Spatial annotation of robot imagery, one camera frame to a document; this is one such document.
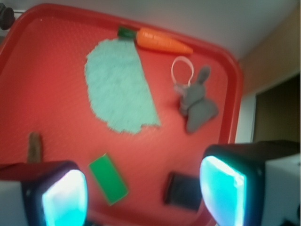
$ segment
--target cyan light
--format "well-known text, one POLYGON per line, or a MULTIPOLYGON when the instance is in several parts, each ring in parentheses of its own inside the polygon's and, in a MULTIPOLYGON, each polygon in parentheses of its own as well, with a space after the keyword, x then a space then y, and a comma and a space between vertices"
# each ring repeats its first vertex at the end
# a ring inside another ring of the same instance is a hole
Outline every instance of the cyan light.
POLYGON ((246 204, 246 176, 214 156, 203 159, 200 185, 205 205, 216 222, 242 226, 246 204))
POLYGON ((42 195, 47 226, 82 226, 87 199, 85 175, 77 169, 70 170, 42 195))

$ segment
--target gray plush bunny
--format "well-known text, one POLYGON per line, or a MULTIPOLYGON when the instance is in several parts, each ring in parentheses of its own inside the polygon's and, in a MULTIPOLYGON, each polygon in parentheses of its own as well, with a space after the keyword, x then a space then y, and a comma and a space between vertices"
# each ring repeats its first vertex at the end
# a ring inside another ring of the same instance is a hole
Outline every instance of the gray plush bunny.
POLYGON ((197 81, 185 88, 176 85, 175 90, 181 94, 180 113, 183 116, 188 116, 186 130, 189 133, 195 132, 201 125, 209 119, 217 116, 218 109, 216 104, 205 98, 204 82, 208 79, 210 67, 203 67, 197 81))

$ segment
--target toy carrot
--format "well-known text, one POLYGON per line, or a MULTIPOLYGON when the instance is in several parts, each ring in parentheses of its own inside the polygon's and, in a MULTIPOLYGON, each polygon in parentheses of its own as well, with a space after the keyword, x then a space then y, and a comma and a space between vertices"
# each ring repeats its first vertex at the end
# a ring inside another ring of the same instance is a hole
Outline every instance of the toy carrot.
POLYGON ((118 36, 122 38, 134 39, 137 41, 137 44, 143 48, 172 53, 193 53, 193 49, 189 46, 170 38, 162 32, 158 32, 149 28, 141 28, 139 31, 133 31, 124 27, 120 27, 118 29, 118 36))

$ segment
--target light blue cloth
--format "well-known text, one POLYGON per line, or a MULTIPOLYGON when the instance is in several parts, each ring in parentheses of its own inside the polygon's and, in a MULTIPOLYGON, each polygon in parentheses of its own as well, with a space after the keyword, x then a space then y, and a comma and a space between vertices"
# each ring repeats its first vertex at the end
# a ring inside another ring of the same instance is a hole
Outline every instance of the light blue cloth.
POLYGON ((104 40, 87 56, 88 95, 93 112, 117 132, 160 126, 133 41, 104 40))

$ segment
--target green sponge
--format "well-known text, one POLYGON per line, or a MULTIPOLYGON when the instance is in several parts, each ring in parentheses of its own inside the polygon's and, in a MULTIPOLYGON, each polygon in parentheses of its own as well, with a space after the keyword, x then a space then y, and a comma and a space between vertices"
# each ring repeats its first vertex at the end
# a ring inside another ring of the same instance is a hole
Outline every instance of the green sponge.
POLYGON ((109 205, 113 205, 128 194, 128 189, 107 154, 89 165, 109 205))

